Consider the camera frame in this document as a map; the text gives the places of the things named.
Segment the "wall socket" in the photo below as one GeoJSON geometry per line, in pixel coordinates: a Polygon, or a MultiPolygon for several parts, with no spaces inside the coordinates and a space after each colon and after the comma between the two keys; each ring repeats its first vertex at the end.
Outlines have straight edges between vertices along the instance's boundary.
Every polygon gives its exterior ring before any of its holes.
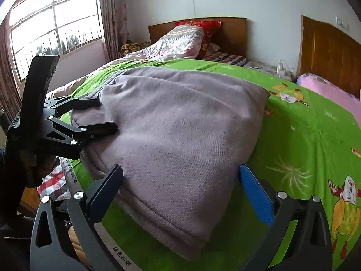
{"type": "Polygon", "coordinates": [[[350,25],[344,23],[341,19],[339,19],[338,17],[336,17],[336,24],[342,28],[344,28],[345,30],[350,30],[350,25]]]}

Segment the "white comforter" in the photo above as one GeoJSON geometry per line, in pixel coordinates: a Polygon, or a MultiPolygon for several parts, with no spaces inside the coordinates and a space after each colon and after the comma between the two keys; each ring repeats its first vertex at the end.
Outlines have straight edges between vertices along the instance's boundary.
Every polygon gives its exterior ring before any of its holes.
{"type": "Polygon", "coordinates": [[[177,26],[153,45],[111,61],[92,73],[49,92],[46,95],[46,99],[68,96],[97,72],[129,60],[142,59],[162,62],[178,58],[195,59],[201,49],[202,39],[203,29],[201,27],[190,25],[177,26]]]}

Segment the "green bedsheet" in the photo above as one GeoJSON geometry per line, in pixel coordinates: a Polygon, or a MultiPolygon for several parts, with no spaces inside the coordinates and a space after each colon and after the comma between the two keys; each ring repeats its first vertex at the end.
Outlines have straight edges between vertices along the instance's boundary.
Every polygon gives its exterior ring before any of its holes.
{"type": "MultiPolygon", "coordinates": [[[[357,149],[361,151],[361,131],[353,116],[324,97],[277,77],[238,66],[191,59],[129,61],[114,65],[92,76],[72,96],[94,90],[116,70],[139,66],[223,73],[257,83],[271,92],[261,134],[247,164],[275,190],[286,191],[300,199],[309,199],[314,194],[321,197],[331,235],[338,238],[333,255],[333,268],[337,268],[345,251],[349,252],[360,236],[361,199],[357,198],[357,184],[361,182],[361,155],[357,149]],[[329,180],[335,185],[333,191],[329,180]],[[345,182],[349,186],[345,187],[343,196],[353,191],[353,199],[340,198],[345,182]]],[[[69,123],[69,115],[64,115],[62,120],[69,123]]],[[[72,164],[81,186],[86,189],[91,178],[80,161],[72,161],[72,164]]],[[[102,223],[144,271],[238,270],[267,231],[240,184],[235,186],[225,216],[215,227],[201,258],[195,262],[185,261],[164,247],[115,204],[110,206],[102,223]]],[[[295,222],[290,224],[272,264],[282,260],[295,225],[295,222]]]]}

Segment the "wooden headboard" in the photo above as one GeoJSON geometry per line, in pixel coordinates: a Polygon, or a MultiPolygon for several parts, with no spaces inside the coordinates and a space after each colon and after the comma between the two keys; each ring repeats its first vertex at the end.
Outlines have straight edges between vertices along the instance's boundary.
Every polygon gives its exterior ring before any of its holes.
{"type": "Polygon", "coordinates": [[[298,74],[319,75],[360,96],[361,45],[331,24],[302,16],[298,74]]]}
{"type": "MultiPolygon", "coordinates": [[[[213,35],[212,42],[220,47],[220,51],[246,56],[247,53],[247,36],[246,36],[246,18],[237,17],[207,17],[182,19],[179,21],[222,21],[222,27],[213,35]]],[[[148,26],[150,41],[154,44],[161,37],[166,35],[176,26],[172,21],[162,24],[148,26]]]]}

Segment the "floral pillow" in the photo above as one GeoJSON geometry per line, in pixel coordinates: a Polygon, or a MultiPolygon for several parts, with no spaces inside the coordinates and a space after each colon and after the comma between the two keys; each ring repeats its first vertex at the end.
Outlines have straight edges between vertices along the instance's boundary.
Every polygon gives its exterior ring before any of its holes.
{"type": "Polygon", "coordinates": [[[204,59],[213,34],[222,26],[221,21],[181,21],[176,23],[177,26],[189,24],[191,26],[198,26],[203,28],[203,41],[201,50],[199,51],[197,59],[204,59]]]}

